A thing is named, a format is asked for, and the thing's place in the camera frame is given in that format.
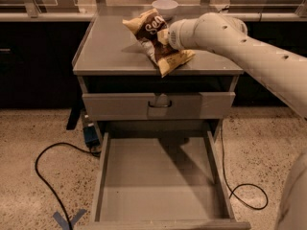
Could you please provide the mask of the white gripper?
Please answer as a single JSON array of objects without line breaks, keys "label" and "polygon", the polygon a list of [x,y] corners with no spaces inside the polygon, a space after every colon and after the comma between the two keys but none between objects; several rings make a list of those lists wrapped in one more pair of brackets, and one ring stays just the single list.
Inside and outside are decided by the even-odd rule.
[{"label": "white gripper", "polygon": [[198,19],[182,19],[174,22],[168,29],[157,32],[157,42],[162,45],[170,44],[174,49],[199,49],[197,39]]}]

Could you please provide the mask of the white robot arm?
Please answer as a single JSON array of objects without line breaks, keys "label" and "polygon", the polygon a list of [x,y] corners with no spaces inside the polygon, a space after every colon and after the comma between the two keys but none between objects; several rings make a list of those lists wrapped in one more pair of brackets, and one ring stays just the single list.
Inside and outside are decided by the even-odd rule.
[{"label": "white robot arm", "polygon": [[[307,119],[307,58],[248,36],[243,21],[209,12],[172,23],[158,39],[177,50],[203,50],[230,59]],[[307,150],[288,173],[274,230],[307,230]]]}]

